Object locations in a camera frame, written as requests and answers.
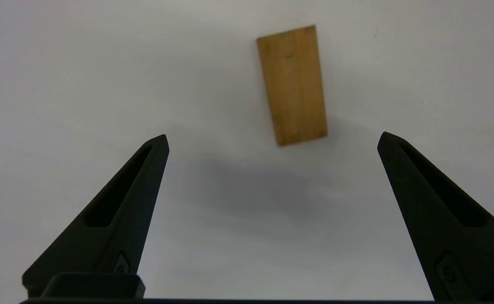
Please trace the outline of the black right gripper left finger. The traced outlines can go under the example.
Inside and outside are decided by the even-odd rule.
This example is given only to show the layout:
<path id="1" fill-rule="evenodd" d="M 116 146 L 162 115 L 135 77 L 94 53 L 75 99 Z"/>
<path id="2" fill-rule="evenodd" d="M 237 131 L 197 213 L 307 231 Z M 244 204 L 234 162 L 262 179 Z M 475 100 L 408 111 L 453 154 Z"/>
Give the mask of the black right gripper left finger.
<path id="1" fill-rule="evenodd" d="M 137 274 L 169 152 L 162 134 L 128 159 L 25 271 L 29 296 L 60 274 Z"/>

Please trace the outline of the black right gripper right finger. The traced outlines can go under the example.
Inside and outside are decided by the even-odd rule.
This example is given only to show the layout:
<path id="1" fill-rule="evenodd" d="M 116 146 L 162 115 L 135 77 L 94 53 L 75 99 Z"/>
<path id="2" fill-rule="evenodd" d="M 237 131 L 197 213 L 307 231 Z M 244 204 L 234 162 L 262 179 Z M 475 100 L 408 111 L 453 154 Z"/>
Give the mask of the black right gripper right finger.
<path id="1" fill-rule="evenodd" d="M 494 302 L 494 216 L 403 138 L 377 150 L 434 300 Z"/>

